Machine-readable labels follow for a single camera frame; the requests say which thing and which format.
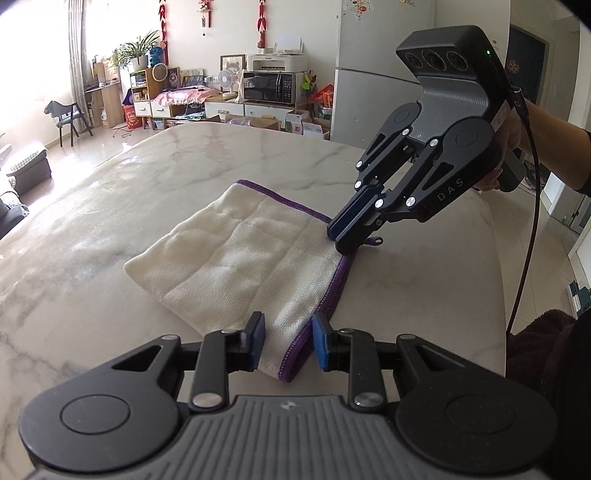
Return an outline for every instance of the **spider plant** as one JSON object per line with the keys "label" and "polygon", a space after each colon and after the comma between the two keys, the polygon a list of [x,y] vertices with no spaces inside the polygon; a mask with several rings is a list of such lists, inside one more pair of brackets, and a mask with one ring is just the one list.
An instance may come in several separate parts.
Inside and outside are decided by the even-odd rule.
{"label": "spider plant", "polygon": [[160,33],[156,30],[152,30],[145,36],[138,37],[137,41],[121,44],[115,49],[113,55],[115,55],[116,52],[116,59],[118,63],[126,67],[133,59],[147,55],[152,48],[152,43],[158,42],[159,39]]}

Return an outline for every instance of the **white marble table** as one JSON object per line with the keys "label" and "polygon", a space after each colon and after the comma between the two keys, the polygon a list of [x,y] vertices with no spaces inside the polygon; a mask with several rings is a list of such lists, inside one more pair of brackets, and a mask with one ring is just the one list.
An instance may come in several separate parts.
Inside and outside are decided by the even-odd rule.
{"label": "white marble table", "polygon": [[[327,215],[353,193],[361,150],[212,123],[168,129],[101,165],[0,241],[0,479],[31,469],[17,418],[41,391],[165,333],[200,336],[123,270],[179,222],[249,179]],[[410,332],[504,372],[503,289],[490,211],[474,192],[363,247],[332,323]],[[346,394],[311,358],[290,385],[230,376],[236,393]],[[388,378],[388,394],[395,397]]]}

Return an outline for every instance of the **white drawer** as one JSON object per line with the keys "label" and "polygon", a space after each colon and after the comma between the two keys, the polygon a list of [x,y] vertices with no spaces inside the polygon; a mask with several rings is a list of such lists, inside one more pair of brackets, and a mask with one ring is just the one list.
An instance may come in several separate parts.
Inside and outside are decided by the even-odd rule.
{"label": "white drawer", "polygon": [[281,128],[285,128],[285,117],[293,108],[281,108],[266,105],[245,105],[246,116],[273,117],[281,121]]}
{"label": "white drawer", "polygon": [[205,116],[207,118],[219,115],[222,122],[225,122],[227,113],[244,116],[244,105],[241,103],[205,102]]}
{"label": "white drawer", "polygon": [[134,102],[136,116],[152,116],[150,102]]}
{"label": "white drawer", "polygon": [[152,116],[153,117],[156,117],[156,118],[171,118],[172,117],[170,115],[170,107],[168,105],[160,106],[156,102],[151,102],[151,106],[152,106]]}

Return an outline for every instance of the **person's hand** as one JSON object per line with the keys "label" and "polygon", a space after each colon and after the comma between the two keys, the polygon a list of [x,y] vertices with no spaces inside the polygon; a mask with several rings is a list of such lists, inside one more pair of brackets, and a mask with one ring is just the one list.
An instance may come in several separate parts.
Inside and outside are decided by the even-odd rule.
{"label": "person's hand", "polygon": [[503,173],[503,161],[507,149],[514,150],[521,144],[522,123],[514,109],[507,116],[500,129],[495,134],[495,141],[501,146],[503,155],[501,161],[486,177],[474,185],[482,192],[488,192],[499,188],[499,176]]}

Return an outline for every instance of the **refrigerator door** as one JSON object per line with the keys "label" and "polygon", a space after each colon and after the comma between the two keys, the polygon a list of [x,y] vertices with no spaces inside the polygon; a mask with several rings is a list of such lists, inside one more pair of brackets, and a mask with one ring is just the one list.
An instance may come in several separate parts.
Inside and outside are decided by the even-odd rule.
{"label": "refrigerator door", "polygon": [[330,139],[364,150],[394,110],[423,93],[418,83],[347,70],[337,70],[335,88]]}
{"label": "refrigerator door", "polygon": [[367,10],[356,13],[359,0],[342,0],[337,70],[356,70],[417,83],[396,55],[412,32],[434,25],[434,1],[362,0]]}

